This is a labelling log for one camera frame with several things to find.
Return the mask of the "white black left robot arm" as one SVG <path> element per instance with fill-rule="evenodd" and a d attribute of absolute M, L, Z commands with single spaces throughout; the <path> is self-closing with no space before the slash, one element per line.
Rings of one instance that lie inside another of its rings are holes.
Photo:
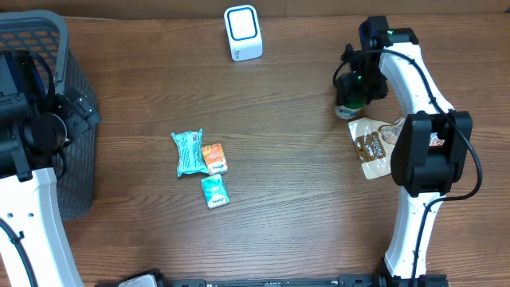
<path fill-rule="evenodd" d="M 82 286 L 67 239 L 57 184 L 65 153 L 101 121 L 78 90 L 57 92 L 38 53 L 1 52 L 1 259 L 13 286 Z"/>

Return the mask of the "beige clear snack pouch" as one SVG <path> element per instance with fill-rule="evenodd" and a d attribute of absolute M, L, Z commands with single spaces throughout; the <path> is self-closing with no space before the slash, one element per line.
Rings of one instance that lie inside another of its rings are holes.
<path fill-rule="evenodd" d="M 439 146 L 430 146 L 431 117 L 410 114 L 395 124 L 362 118 L 349 123 L 355 151 L 368 179 L 391 174 L 403 186 L 443 180 L 451 168 Z"/>

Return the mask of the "orange tissue pack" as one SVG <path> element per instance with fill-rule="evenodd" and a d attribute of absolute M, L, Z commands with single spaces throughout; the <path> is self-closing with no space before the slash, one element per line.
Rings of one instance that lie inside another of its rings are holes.
<path fill-rule="evenodd" d="M 202 148 L 202 155 L 209 175 L 225 174 L 228 172 L 228 163 L 220 143 L 206 145 Z"/>

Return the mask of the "teal white packet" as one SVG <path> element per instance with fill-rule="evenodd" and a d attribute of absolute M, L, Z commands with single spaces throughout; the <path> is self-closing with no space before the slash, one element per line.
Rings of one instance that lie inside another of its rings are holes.
<path fill-rule="evenodd" d="M 202 136 L 202 128 L 198 131 L 171 133 L 171 137 L 178 148 L 178 177 L 196 173 L 209 173 L 202 155 Z"/>

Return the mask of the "teal Kleenex tissue pack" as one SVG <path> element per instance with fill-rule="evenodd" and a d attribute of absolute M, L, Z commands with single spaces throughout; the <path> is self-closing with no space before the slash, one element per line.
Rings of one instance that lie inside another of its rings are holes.
<path fill-rule="evenodd" d="M 211 175 L 201 180 L 202 190 L 209 209 L 230 203 L 230 197 L 221 174 Z"/>

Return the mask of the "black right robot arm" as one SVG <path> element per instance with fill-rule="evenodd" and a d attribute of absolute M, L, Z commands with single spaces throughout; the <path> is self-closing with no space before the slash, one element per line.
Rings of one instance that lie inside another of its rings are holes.
<path fill-rule="evenodd" d="M 399 187 L 394 234 L 374 286 L 446 286 L 444 275 L 426 272 L 426 250 L 439 207 L 453 200 L 451 187 L 461 178 L 471 155 L 482 183 L 480 160 L 469 142 L 473 120 L 448 102 L 422 59 L 411 28 L 391 29 L 384 16 L 371 16 L 359 27 L 361 47 L 346 45 L 336 70 L 335 112 L 354 118 L 363 106 L 394 90 L 405 117 L 390 157 L 390 171 Z"/>

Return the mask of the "green lid white jar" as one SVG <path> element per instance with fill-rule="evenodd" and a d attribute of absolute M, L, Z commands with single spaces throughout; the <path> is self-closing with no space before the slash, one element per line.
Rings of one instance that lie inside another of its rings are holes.
<path fill-rule="evenodd" d="M 335 106 L 335 114 L 343 120 L 350 120 L 356 118 L 362 110 L 364 103 L 351 103 L 351 104 L 337 104 Z"/>

